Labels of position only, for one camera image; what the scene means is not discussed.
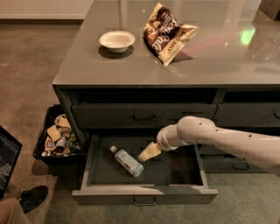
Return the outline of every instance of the drawer handle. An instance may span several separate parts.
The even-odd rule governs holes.
[[[280,120],[280,116],[276,113],[276,112],[273,112],[273,115],[275,118],[277,118],[278,120]]]
[[[134,200],[133,201],[134,205],[137,206],[137,207],[152,207],[152,206],[155,206],[157,204],[155,196],[154,196],[154,202],[152,202],[152,203],[137,203],[135,201],[135,198],[133,198],[133,200]]]
[[[156,120],[156,115],[150,115],[145,118],[137,118],[135,115],[133,115],[132,118],[136,122],[150,122]]]
[[[245,168],[236,168],[234,164],[233,167],[236,171],[248,171],[250,169],[250,167],[247,164]]]

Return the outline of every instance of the white bowl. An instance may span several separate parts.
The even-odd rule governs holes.
[[[126,31],[110,31],[99,38],[99,42],[112,53],[124,53],[134,41],[134,36]]]

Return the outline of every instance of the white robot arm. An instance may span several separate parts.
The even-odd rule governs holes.
[[[212,145],[280,176],[280,137],[218,128],[211,120],[196,116],[185,116],[177,124],[161,129],[157,143],[148,145],[139,160],[153,158],[161,150],[172,151],[190,144]]]

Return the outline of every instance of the shoe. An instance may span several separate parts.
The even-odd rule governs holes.
[[[27,214],[35,207],[38,207],[46,199],[48,189],[45,185],[39,185],[31,190],[23,191],[21,193],[20,205],[24,210],[24,213]]]

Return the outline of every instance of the gray countertop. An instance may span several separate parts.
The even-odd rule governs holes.
[[[280,22],[258,10],[260,0],[161,1],[198,34],[164,66],[149,52],[143,31],[157,1],[94,0],[53,85],[107,87],[280,87]],[[99,43],[110,31],[131,32],[122,54]]]

